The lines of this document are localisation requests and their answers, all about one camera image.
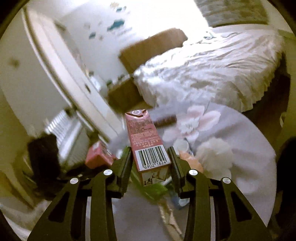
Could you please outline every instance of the bed frame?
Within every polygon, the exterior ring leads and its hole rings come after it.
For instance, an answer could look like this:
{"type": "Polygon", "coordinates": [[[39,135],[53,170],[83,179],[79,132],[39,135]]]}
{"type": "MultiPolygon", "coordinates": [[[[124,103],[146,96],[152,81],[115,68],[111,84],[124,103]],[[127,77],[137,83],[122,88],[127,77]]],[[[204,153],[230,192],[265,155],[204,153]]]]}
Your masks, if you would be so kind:
{"type": "MultiPolygon", "coordinates": [[[[183,42],[187,39],[187,36],[182,30],[171,28],[121,50],[119,59],[129,74],[133,74],[140,65],[146,63],[149,59],[163,54],[170,49],[182,47],[183,42]]],[[[264,93],[262,99],[253,105],[252,110],[243,112],[254,124],[256,124],[261,111],[268,105],[269,100],[280,89],[278,87],[281,85],[282,80],[290,81],[284,56],[279,68],[275,72],[275,77],[271,81],[270,87],[264,93]]]]}

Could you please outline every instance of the white fluffy object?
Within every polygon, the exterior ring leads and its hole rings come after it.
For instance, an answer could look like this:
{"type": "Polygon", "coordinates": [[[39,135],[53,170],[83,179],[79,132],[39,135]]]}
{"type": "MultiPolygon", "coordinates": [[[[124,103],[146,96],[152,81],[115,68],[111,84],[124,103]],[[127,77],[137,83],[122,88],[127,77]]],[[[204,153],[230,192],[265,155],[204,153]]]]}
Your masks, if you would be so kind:
{"type": "Polygon", "coordinates": [[[234,162],[231,146],[222,139],[211,138],[202,143],[195,157],[204,168],[208,178],[221,180],[223,177],[231,178],[230,169],[234,162]]]}

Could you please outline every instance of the small pink box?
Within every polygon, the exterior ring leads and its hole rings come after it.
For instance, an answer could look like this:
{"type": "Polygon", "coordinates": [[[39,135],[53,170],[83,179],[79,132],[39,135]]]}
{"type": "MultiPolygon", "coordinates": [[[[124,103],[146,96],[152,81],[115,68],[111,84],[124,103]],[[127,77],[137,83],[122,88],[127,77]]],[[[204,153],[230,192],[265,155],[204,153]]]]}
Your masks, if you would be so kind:
{"type": "Polygon", "coordinates": [[[95,169],[102,165],[111,166],[116,159],[116,156],[110,153],[106,145],[98,141],[90,147],[86,156],[85,165],[90,169],[95,169]]]}

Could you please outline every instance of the pink carton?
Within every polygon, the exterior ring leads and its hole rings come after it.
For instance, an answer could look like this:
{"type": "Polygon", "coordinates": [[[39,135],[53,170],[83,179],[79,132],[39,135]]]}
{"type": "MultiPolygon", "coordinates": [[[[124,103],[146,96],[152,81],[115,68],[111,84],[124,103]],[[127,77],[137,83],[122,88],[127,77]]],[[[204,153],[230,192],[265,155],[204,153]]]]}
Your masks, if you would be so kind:
{"type": "Polygon", "coordinates": [[[116,159],[116,156],[109,152],[106,145],[98,141],[90,147],[86,156],[85,165],[90,169],[95,169],[102,165],[111,166],[116,159]]]}
{"type": "Polygon", "coordinates": [[[133,157],[143,186],[166,180],[170,159],[147,110],[125,114],[133,157]]]}

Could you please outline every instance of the metal screw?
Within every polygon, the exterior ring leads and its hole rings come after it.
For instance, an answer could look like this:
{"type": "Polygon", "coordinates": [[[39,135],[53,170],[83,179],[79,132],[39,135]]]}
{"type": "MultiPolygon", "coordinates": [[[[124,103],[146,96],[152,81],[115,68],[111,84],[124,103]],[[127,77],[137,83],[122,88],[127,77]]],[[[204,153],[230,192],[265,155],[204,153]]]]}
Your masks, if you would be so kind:
{"type": "Polygon", "coordinates": [[[111,175],[112,173],[113,173],[113,171],[112,171],[111,169],[107,169],[107,170],[104,171],[104,175],[105,175],[105,176],[109,176],[109,175],[111,175]]]}
{"type": "Polygon", "coordinates": [[[194,170],[194,169],[191,169],[191,170],[189,170],[189,174],[192,175],[192,176],[196,176],[198,174],[198,171],[194,170]]]}
{"type": "Polygon", "coordinates": [[[223,181],[224,183],[226,183],[226,184],[231,183],[231,180],[230,180],[229,178],[227,178],[227,177],[223,178],[222,181],[223,181]]]}
{"type": "Polygon", "coordinates": [[[76,184],[78,182],[78,178],[74,177],[70,180],[71,184],[76,184]]]}

